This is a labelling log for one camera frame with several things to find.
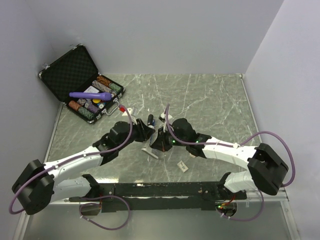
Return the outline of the blue stapler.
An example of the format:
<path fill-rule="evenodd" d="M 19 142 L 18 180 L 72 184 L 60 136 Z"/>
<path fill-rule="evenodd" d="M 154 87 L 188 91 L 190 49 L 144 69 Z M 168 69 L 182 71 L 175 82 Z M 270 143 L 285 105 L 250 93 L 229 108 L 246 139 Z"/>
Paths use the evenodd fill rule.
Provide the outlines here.
<path fill-rule="evenodd" d="M 155 119 L 153 114 L 149 114 L 147 118 L 147 126 L 151 129 L 155 129 Z M 153 134 L 151 134 L 149 139 L 149 146 L 152 144 Z"/>

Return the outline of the white stapler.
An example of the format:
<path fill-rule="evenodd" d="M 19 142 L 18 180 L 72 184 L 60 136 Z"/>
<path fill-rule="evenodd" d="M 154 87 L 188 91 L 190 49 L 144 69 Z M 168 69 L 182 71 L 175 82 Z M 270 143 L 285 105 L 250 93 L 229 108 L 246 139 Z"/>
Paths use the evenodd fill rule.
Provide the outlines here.
<path fill-rule="evenodd" d="M 151 148 L 150 142 L 146 142 L 141 150 L 146 153 L 148 156 L 158 160 L 159 159 L 159 151 L 156 149 Z"/>

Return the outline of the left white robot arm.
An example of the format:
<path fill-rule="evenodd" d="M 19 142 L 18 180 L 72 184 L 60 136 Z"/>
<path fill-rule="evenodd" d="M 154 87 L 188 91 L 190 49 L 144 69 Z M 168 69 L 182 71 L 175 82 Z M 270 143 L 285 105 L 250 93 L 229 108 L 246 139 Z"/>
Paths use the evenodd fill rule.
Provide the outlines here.
<path fill-rule="evenodd" d="M 89 174 L 75 179 L 70 176 L 111 162 L 126 146 L 146 142 L 154 133 L 153 120 L 146 123 L 141 119 L 131 123 L 118 121 L 108 133 L 81 152 L 52 162 L 33 160 L 12 186 L 14 199 L 28 215 L 39 213 L 50 203 L 66 198 L 93 201 L 99 194 L 97 181 Z"/>

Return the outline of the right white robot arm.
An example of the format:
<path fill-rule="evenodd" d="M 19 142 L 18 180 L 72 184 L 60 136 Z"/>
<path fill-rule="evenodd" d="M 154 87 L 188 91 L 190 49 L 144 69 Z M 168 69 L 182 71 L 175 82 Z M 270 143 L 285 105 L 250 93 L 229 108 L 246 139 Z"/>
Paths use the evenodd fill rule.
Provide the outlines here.
<path fill-rule="evenodd" d="M 194 157 L 217 159 L 244 169 L 223 175 L 218 186 L 218 193 L 223 199 L 247 190 L 260 190 L 275 196 L 289 170 L 288 165 L 268 144 L 244 146 L 222 141 L 196 132 L 185 118 L 179 118 L 172 124 L 164 124 L 151 144 L 152 149 L 162 152 L 167 152 L 174 146 L 185 147 Z"/>

